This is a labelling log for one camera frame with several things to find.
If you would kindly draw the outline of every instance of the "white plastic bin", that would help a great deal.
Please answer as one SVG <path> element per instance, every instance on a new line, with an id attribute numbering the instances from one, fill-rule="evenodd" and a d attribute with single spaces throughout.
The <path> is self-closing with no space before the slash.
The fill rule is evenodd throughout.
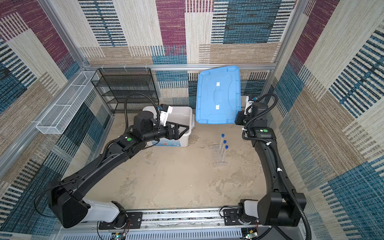
<path id="1" fill-rule="evenodd" d="M 150 111 L 153 113 L 156 119 L 156 110 L 153 106 L 147 106 L 143 108 L 143 111 Z M 190 107 L 173 107 L 172 113 L 168 115 L 168 122 L 175 122 L 183 125 L 189 125 L 189 130 L 179 140 L 168 140 L 166 138 L 160 138 L 160 142 L 156 146 L 166 147 L 187 147 L 189 135 L 192 132 L 192 128 L 195 127 L 195 114 L 192 114 L 192 108 Z M 147 146 L 155 144 L 157 141 L 147 142 Z"/>

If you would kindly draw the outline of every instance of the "black wire shelf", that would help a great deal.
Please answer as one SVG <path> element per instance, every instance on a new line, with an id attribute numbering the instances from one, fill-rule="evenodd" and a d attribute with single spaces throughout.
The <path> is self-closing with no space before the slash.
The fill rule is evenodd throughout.
<path id="1" fill-rule="evenodd" d="M 159 103 L 151 70 L 148 68 L 99 68 L 94 74 L 93 86 L 107 103 L 112 113 L 124 113 L 125 98 L 134 92 L 147 95 Z M 139 94 L 127 100 L 127 112 L 138 113 L 151 102 Z"/>

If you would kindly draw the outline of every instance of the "red wire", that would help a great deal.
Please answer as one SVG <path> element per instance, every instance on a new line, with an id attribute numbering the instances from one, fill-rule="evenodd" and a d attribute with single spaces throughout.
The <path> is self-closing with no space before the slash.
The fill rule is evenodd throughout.
<path id="1" fill-rule="evenodd" d="M 127 230 L 127 227 L 128 227 L 128 226 L 129 226 L 129 228 L 128 228 L 128 231 L 127 231 L 127 232 L 129 232 L 129 230 L 131 229 L 131 220 L 130 220 L 130 219 L 128 219 L 128 224 L 127 224 L 127 226 L 125 227 L 124 231 L 122 232 L 123 234 L 124 234 L 125 230 Z"/>

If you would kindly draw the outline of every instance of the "dirty floor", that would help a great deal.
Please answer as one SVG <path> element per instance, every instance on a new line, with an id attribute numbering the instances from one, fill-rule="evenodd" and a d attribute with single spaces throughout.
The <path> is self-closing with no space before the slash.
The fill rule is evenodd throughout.
<path id="1" fill-rule="evenodd" d="M 130 124 L 134 114 L 129 115 Z M 198 124 L 188 147 L 152 147 L 112 170 L 86 195 L 119 202 L 126 209 L 237 205 L 240 199 L 261 199 L 265 178 L 258 155 L 241 138 L 241 126 Z M 124 132 L 123 114 L 116 114 L 106 142 Z M 209 146 L 225 134 L 227 166 L 214 167 Z"/>

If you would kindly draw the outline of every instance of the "patterned carpet wall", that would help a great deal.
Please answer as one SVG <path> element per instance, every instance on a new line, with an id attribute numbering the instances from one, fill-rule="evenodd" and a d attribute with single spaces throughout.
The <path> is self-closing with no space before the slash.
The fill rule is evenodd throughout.
<path id="1" fill-rule="evenodd" d="M 36 0 L 0 1 L 0 155 L 78 71 Z M 88 163 L 109 120 L 102 99 L 89 94 L 62 135 L 38 134 L 0 180 L 0 239 L 47 239 L 56 218 L 33 209 L 53 178 Z M 38 208 L 52 215 L 46 199 Z"/>
<path id="2" fill-rule="evenodd" d="M 197 80 L 200 71 L 153 71 L 160 103 L 196 108 Z M 269 71 L 240 71 L 242 105 L 250 94 L 261 93 Z"/>
<path id="3" fill-rule="evenodd" d="M 0 239 L 48 239 L 56 218 L 40 216 L 33 200 L 52 179 L 67 177 L 89 163 L 110 115 L 92 90 L 62 135 L 38 134 L 0 182 Z M 45 195 L 38 209 L 53 216 Z"/>
<path id="4" fill-rule="evenodd" d="M 0 155 L 79 69 L 36 0 L 0 0 Z"/>
<path id="5" fill-rule="evenodd" d="M 296 6 L 295 0 L 49 1 L 91 65 L 274 63 Z M 154 73 L 161 103 L 195 108 L 197 74 Z M 258 74 L 242 73 L 243 95 L 261 92 L 265 77 Z"/>
<path id="6" fill-rule="evenodd" d="M 318 239 L 384 239 L 383 21 L 381 0 L 310 0 L 269 89 Z"/>

